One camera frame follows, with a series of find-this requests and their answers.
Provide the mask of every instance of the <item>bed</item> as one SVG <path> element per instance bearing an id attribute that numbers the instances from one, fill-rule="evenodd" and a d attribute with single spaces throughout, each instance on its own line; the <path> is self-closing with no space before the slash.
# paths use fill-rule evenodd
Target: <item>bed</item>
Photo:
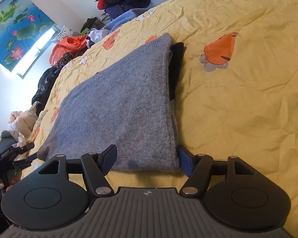
<path id="1" fill-rule="evenodd" d="M 71 89 L 164 33 L 186 47 L 176 89 L 179 144 L 215 160 L 239 156 L 278 184 L 292 202 L 285 229 L 298 238 L 298 0 L 170 0 L 120 26 L 62 70 L 30 153 L 46 140 Z M 23 177 L 43 163 L 34 161 Z M 107 175 L 116 189 L 180 188 L 186 179 Z"/>

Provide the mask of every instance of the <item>folded gray sweater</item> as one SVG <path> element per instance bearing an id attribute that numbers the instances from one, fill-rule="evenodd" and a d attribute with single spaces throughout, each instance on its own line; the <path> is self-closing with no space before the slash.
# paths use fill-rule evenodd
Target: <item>folded gray sweater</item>
<path id="1" fill-rule="evenodd" d="M 118 170 L 180 170 L 177 124 L 169 101 L 171 37 L 164 34 L 75 87 L 38 157 L 67 159 L 115 144 Z"/>

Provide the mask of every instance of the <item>orange flower print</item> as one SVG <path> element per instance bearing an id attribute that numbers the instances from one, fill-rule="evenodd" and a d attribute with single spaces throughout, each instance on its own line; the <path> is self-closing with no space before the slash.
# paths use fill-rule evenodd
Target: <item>orange flower print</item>
<path id="1" fill-rule="evenodd" d="M 115 37 L 117 37 L 118 33 L 119 33 L 119 29 L 116 30 L 113 35 L 111 35 L 109 38 L 107 38 L 105 40 L 105 42 L 103 43 L 103 47 L 106 50 L 109 50 L 112 48 L 112 46 L 114 45 L 114 42 L 115 42 Z"/>
<path id="2" fill-rule="evenodd" d="M 149 42 L 151 42 L 151 41 L 154 41 L 154 40 L 156 40 L 157 38 L 158 38 L 157 36 L 152 36 L 152 37 L 150 37 L 150 38 L 148 38 L 148 39 L 146 40 L 145 44 L 146 44 L 146 43 L 149 43 Z"/>
<path id="3" fill-rule="evenodd" d="M 204 47 L 204 54 L 201 55 L 200 62 L 205 64 L 204 70 L 206 72 L 212 72 L 216 68 L 226 69 L 228 67 L 227 62 L 231 60 L 237 35 L 237 32 L 226 34 Z"/>
<path id="4" fill-rule="evenodd" d="M 32 139 L 31 139 L 31 142 L 34 142 L 36 140 L 39 132 L 40 132 L 40 126 L 35 129 L 34 135 L 33 135 Z"/>
<path id="5" fill-rule="evenodd" d="M 51 122 L 54 122 L 54 121 L 56 120 L 59 111 L 60 111 L 59 108 L 57 108 L 57 109 L 54 111 L 53 116 L 52 116 L 52 118 L 51 118 Z"/>

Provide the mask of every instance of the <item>round black disc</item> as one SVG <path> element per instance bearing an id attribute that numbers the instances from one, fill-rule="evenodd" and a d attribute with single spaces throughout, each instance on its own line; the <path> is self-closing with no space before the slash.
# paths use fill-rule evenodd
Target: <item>round black disc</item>
<path id="1" fill-rule="evenodd" d="M 49 230 L 80 217 L 88 206 L 85 190 L 56 175 L 33 173 L 8 191 L 1 202 L 4 215 L 28 230 Z"/>
<path id="2" fill-rule="evenodd" d="M 287 194 L 265 181 L 226 180 L 212 186 L 205 194 L 206 209 L 228 226 L 263 231 L 283 226 L 290 210 Z"/>

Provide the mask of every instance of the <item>orange plastic bag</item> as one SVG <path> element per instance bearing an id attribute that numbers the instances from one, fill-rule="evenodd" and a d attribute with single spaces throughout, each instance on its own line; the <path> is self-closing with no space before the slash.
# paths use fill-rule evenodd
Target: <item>orange plastic bag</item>
<path id="1" fill-rule="evenodd" d="M 56 63 L 63 57 L 63 55 L 67 52 L 77 53 L 86 47 L 86 37 L 77 36 L 77 37 L 67 37 L 64 38 L 61 42 L 56 44 L 56 46 L 52 50 L 52 54 L 49 59 L 49 63 L 51 66 L 55 66 Z"/>

